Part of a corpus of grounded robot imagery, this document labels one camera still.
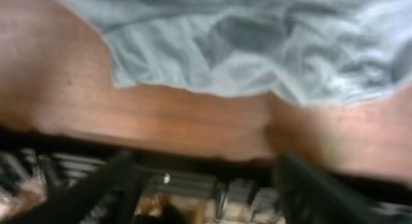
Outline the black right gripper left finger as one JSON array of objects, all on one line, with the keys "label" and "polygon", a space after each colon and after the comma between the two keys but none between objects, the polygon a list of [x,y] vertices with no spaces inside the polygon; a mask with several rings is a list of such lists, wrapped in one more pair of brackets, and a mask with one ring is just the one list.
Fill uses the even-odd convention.
[{"label": "black right gripper left finger", "polygon": [[118,153],[106,165],[74,186],[47,199],[7,224],[80,223],[113,188],[120,189],[120,201],[112,212],[113,223],[131,223],[142,193],[143,177],[137,173],[133,154]]}]

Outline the light grey-blue t-shirt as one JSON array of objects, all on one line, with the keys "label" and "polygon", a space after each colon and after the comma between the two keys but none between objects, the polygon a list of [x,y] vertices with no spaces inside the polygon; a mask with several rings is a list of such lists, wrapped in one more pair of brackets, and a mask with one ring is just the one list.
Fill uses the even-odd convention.
[{"label": "light grey-blue t-shirt", "polygon": [[118,88],[350,104],[411,84],[411,0],[56,0],[108,46]]}]

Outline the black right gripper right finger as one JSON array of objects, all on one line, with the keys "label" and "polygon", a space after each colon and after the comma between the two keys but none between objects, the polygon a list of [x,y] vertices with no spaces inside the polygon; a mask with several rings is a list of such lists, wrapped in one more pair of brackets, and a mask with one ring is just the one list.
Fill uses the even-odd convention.
[{"label": "black right gripper right finger", "polygon": [[282,154],[275,185],[287,223],[411,224],[411,189],[373,178],[335,174]]}]

